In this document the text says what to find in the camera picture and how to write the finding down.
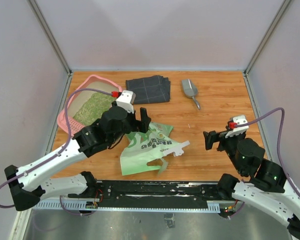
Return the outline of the green litter bag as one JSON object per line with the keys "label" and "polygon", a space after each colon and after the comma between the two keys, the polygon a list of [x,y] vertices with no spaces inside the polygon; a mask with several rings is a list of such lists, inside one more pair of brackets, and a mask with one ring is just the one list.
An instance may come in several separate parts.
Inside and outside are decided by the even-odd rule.
{"label": "green litter bag", "polygon": [[131,132],[126,135],[129,145],[120,155],[123,176],[158,170],[166,170],[164,151],[180,143],[170,138],[172,125],[151,122],[146,133]]}

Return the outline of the piano pattern bag clip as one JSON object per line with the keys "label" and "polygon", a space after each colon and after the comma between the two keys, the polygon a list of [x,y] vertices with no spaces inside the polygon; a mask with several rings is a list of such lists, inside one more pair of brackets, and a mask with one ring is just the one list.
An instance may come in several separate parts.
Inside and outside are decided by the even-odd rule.
{"label": "piano pattern bag clip", "polygon": [[187,147],[190,145],[190,142],[187,140],[185,142],[179,143],[174,147],[171,147],[167,150],[164,150],[162,152],[163,156],[167,156],[169,154],[173,154],[174,157],[179,157],[182,156],[185,152],[183,150],[183,148]]}

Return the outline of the grey metal scoop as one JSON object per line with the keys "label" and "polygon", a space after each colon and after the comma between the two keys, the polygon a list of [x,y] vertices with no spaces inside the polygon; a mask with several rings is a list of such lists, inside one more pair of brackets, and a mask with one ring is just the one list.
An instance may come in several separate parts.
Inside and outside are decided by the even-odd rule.
{"label": "grey metal scoop", "polygon": [[197,101],[196,96],[198,94],[198,89],[194,85],[194,83],[188,78],[181,81],[182,89],[186,97],[192,99],[196,105],[196,107],[200,110],[201,105]]}

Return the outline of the pink litter box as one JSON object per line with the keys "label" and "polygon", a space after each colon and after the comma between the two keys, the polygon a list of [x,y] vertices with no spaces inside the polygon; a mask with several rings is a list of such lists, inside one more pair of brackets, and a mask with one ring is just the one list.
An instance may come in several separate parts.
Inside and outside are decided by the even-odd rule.
{"label": "pink litter box", "polygon": [[[115,82],[95,74],[90,75],[78,88],[97,89],[107,93],[111,93],[113,91],[121,92],[123,90],[123,88]],[[92,96],[93,93],[94,91],[85,90],[77,92],[74,96],[70,98],[67,105],[67,117],[71,129],[71,135],[74,135],[86,126],[74,120],[73,116],[84,104],[84,102]]]}

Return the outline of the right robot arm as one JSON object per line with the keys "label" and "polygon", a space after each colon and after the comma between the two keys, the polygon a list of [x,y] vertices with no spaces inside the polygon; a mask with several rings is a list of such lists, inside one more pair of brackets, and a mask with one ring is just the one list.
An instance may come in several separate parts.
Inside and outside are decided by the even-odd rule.
{"label": "right robot arm", "polygon": [[265,159],[265,149],[245,133],[228,137],[227,131],[205,131],[203,135],[206,150],[218,143],[217,150],[227,154],[238,174],[249,178],[243,182],[224,173],[216,185],[217,196],[252,205],[276,219],[300,240],[300,196],[288,182],[283,168]]}

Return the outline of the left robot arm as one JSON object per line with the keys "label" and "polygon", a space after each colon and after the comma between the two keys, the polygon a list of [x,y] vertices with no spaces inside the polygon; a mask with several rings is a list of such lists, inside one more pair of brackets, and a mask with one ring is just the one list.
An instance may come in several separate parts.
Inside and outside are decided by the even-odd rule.
{"label": "left robot arm", "polygon": [[10,165],[4,172],[17,211],[25,211],[51,197],[91,198],[97,193],[97,181],[89,171],[75,176],[51,176],[76,162],[112,149],[116,141],[131,132],[146,133],[151,118],[140,108],[140,120],[120,106],[104,112],[93,124],[82,128],[55,151],[23,167]]}

